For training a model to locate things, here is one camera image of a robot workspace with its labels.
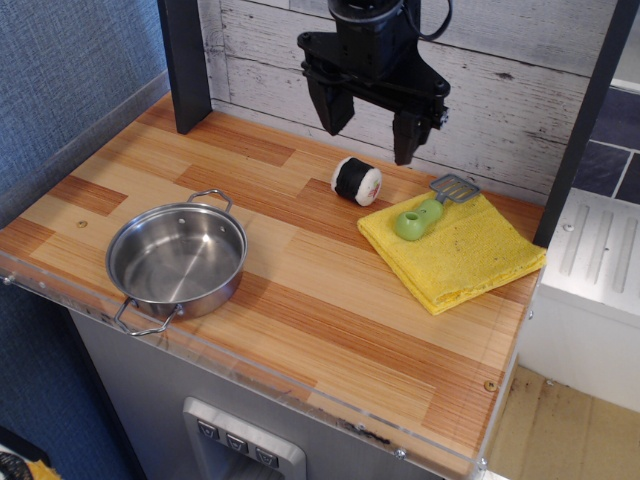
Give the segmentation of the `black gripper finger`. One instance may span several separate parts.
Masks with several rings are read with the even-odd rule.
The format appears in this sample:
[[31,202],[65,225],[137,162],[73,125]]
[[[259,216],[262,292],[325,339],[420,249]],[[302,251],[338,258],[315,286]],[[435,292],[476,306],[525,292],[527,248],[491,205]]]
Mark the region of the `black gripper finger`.
[[308,90],[323,128],[339,134],[354,116],[353,95],[342,87],[307,78]]
[[394,115],[394,160],[397,165],[409,165],[416,150],[424,145],[431,131],[431,121],[409,111]]

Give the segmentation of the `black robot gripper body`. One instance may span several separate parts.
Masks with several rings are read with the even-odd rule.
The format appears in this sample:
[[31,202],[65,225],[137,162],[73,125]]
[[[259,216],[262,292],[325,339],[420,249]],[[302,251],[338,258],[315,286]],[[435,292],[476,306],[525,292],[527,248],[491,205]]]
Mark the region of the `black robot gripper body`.
[[303,75],[342,87],[390,110],[428,118],[431,129],[447,120],[449,83],[420,56],[418,42],[434,41],[448,28],[447,14],[431,34],[420,31],[419,1],[330,1],[334,32],[303,32]]

